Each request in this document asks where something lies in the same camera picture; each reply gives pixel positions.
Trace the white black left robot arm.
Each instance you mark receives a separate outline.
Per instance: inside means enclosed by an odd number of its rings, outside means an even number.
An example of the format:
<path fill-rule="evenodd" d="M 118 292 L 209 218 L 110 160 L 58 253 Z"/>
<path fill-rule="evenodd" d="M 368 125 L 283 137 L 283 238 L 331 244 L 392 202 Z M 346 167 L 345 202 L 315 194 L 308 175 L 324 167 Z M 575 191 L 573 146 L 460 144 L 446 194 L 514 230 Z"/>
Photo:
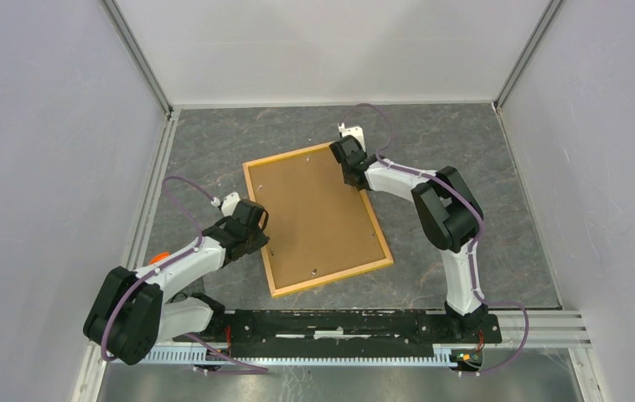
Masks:
<path fill-rule="evenodd" d="M 267 245 L 269 214 L 262 205 L 226 198 L 220 208 L 222 218 L 182 249 L 136 271 L 118 266 L 106 275 L 82 327 L 104 360 L 133 365 L 156 343 L 187 333 L 211 342 L 224 334 L 225 318 L 213 299 L 172 300 L 192 282 Z"/>

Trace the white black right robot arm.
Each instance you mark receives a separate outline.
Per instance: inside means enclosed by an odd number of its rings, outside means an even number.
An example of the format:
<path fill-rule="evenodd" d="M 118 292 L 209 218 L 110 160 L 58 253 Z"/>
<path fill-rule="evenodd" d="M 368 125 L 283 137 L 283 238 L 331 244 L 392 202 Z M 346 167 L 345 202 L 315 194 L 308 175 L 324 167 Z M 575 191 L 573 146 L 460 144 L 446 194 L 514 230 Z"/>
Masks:
<path fill-rule="evenodd" d="M 426 238 L 441 253 L 447 276 L 448 335 L 466 342 L 488 315 L 476 259 L 483 211 L 462 175 L 446 166 L 421 170 L 369 155 L 359 140 L 346 135 L 329 144 L 344 182 L 358 190 L 389 193 L 411 201 Z"/>

